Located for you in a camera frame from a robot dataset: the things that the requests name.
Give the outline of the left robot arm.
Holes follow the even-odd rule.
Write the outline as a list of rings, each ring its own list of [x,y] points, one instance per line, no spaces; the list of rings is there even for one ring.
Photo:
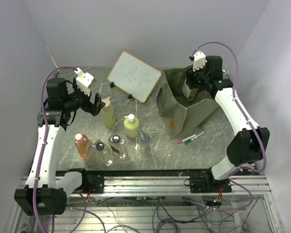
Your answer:
[[[93,78],[82,75],[71,81],[73,92],[67,90],[68,80],[53,78],[46,82],[38,120],[38,142],[31,171],[23,188],[15,190],[14,199],[28,216],[35,214],[61,215],[65,211],[67,198],[75,190],[83,193],[89,188],[84,168],[72,168],[56,180],[58,149],[66,129],[73,121],[72,113],[78,109],[96,116],[104,104],[100,94],[90,101],[90,85]]]

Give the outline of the amber bottle white cap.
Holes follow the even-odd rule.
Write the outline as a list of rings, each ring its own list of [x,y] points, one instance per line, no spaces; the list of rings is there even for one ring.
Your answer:
[[[182,87],[182,93],[189,102],[192,102],[195,99],[197,92],[198,88],[190,89],[186,82],[184,82]]]

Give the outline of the olive canvas bag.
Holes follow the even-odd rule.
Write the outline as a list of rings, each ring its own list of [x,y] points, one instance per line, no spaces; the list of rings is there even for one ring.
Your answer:
[[[164,70],[167,80],[157,95],[156,103],[169,138],[184,138],[202,130],[221,107],[204,90],[198,90],[193,101],[188,101],[182,93],[185,82],[183,68]]]

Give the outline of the yellow-green pump bottle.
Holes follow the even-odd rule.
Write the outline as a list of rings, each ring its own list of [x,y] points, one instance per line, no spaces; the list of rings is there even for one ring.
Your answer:
[[[139,119],[134,114],[125,116],[124,127],[128,138],[136,138],[138,136]]]

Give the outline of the clear square bottle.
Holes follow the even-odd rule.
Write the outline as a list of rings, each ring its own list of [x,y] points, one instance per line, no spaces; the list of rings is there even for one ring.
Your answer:
[[[120,159],[126,158],[128,150],[125,139],[117,134],[113,134],[108,138],[108,142],[112,153],[117,155]]]
[[[113,154],[106,144],[104,144],[101,140],[97,140],[93,144],[93,147],[95,154],[106,166],[110,166],[113,163],[114,160]]]

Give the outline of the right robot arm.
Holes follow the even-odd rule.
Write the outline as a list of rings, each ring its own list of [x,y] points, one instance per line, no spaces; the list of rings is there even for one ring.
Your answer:
[[[192,66],[186,68],[182,93],[192,100],[199,90],[207,91],[224,111],[234,132],[225,158],[211,168],[212,176],[204,180],[205,188],[215,192],[221,180],[247,169],[248,164],[266,161],[266,147],[270,132],[260,127],[241,103],[233,82],[225,77],[220,56],[206,56],[198,50],[190,56]]]

